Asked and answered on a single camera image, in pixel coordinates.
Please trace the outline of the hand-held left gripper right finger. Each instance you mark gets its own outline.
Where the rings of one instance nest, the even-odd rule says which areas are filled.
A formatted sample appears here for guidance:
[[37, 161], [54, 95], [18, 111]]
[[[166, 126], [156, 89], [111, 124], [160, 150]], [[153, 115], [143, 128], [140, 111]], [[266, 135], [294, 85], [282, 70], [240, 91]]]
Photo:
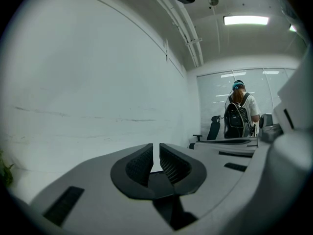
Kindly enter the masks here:
[[164, 199], [169, 224], [178, 234], [239, 233], [259, 184], [259, 154], [244, 158], [162, 143], [159, 155], [173, 190]]

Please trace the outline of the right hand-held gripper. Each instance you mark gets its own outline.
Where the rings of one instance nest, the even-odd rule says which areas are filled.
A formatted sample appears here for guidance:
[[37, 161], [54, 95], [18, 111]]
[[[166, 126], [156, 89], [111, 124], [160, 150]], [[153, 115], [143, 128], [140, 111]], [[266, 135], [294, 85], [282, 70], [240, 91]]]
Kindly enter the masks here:
[[[283, 134], [265, 134], [225, 200], [220, 235], [313, 235], [313, 48], [279, 91]], [[195, 147], [257, 145], [257, 138], [198, 141]]]

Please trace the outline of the black office chair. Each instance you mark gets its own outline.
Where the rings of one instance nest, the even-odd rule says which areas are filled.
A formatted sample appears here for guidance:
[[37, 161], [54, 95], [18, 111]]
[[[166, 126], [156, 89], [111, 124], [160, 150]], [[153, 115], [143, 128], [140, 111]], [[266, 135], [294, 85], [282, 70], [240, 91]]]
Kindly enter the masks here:
[[[210, 125], [210, 130], [209, 133], [207, 135], [206, 141], [212, 141], [215, 140], [219, 130], [220, 130], [220, 126], [221, 126], [221, 116], [213, 116], [211, 118], [211, 125]], [[197, 138], [197, 142], [201, 141], [201, 137], [203, 137], [203, 135], [193, 135], [193, 137]], [[195, 143], [190, 143], [189, 144], [189, 149], [194, 149]]]

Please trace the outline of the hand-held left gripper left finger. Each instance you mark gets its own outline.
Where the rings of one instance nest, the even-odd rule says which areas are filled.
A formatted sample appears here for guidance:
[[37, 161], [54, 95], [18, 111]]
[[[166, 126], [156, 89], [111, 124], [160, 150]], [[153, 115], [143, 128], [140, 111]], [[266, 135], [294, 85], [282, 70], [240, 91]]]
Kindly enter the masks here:
[[31, 201], [55, 234], [169, 235], [172, 227], [154, 208], [151, 199], [132, 199], [112, 182], [116, 162], [138, 161], [127, 178], [136, 193], [150, 193], [137, 182], [153, 166], [153, 145], [143, 144], [86, 160], [45, 187]]

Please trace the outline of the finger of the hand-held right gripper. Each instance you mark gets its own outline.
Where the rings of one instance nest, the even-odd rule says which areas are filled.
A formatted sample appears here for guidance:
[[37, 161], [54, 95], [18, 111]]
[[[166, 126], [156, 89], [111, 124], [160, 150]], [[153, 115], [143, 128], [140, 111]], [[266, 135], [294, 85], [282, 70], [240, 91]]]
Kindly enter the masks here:
[[253, 156], [256, 145], [250, 144], [195, 144], [194, 150], [230, 154], [234, 156]]

